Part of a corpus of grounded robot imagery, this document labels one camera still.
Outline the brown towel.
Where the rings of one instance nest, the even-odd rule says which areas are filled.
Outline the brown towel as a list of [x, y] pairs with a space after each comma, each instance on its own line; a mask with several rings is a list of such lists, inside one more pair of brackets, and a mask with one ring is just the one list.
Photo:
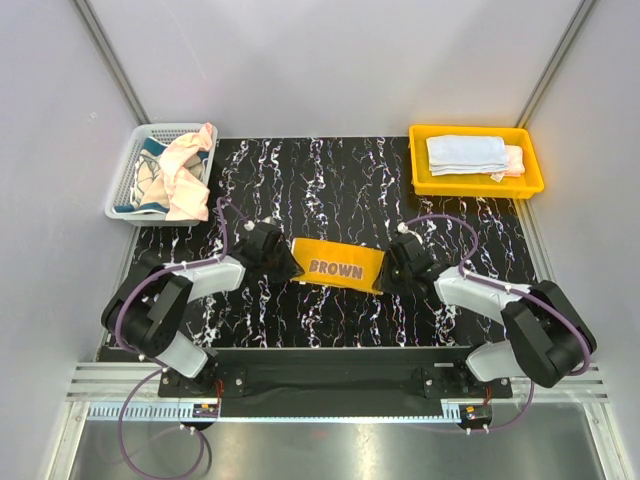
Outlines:
[[295, 238], [291, 253], [304, 271], [294, 278], [299, 283], [381, 294], [374, 286], [384, 258], [381, 250], [312, 238]]

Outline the pale pink towel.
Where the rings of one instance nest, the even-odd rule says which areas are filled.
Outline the pale pink towel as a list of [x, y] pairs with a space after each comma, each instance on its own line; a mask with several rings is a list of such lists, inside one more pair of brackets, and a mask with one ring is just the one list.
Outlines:
[[210, 190], [192, 174], [187, 161], [200, 151], [213, 146], [213, 126], [205, 123], [199, 131], [183, 134], [173, 140], [160, 156], [164, 188], [169, 202], [168, 221], [207, 221]]

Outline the light blue white towel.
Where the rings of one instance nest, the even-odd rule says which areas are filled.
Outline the light blue white towel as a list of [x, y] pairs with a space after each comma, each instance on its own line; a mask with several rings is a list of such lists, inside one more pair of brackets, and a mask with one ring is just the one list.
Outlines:
[[504, 140], [496, 136], [442, 135], [425, 141], [433, 176], [484, 174], [508, 166]]

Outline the pink rabbit towel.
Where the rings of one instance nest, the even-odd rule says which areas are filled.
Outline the pink rabbit towel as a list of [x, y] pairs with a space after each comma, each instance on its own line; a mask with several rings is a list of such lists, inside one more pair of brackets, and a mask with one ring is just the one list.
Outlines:
[[505, 177], [517, 178], [525, 172], [523, 149], [516, 145], [506, 145], [505, 148], [508, 156], [507, 168], [490, 176], [496, 182], [501, 182]]

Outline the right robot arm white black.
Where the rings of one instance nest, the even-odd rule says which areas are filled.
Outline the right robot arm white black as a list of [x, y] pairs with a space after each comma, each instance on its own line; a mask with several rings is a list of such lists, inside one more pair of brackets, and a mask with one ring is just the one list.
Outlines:
[[502, 377], [527, 377], [552, 388], [586, 371], [597, 350], [594, 335], [556, 283], [511, 284], [438, 262], [405, 224], [384, 252], [374, 288], [436, 299], [505, 328], [505, 340], [472, 349], [454, 371], [455, 387], [466, 396], [480, 394]]

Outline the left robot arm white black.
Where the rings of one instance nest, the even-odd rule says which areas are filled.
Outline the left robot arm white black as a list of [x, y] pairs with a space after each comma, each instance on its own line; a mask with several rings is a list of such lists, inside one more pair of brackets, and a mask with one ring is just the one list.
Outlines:
[[283, 283], [303, 273], [277, 226], [251, 223], [247, 235], [225, 245], [218, 257], [183, 264], [140, 261], [107, 303], [101, 324], [121, 348], [176, 372], [190, 393], [203, 396], [219, 383], [215, 355], [180, 332], [187, 305], [254, 278]]

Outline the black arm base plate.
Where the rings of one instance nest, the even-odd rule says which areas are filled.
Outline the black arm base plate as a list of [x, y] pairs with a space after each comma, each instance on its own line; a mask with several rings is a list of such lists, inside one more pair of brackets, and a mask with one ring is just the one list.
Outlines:
[[365, 347], [220, 349], [201, 374], [203, 383], [169, 372], [161, 397], [196, 398], [223, 387], [225, 398], [243, 398], [277, 388], [301, 391], [381, 391], [428, 399], [513, 397], [511, 382], [473, 379], [464, 366], [469, 347]]

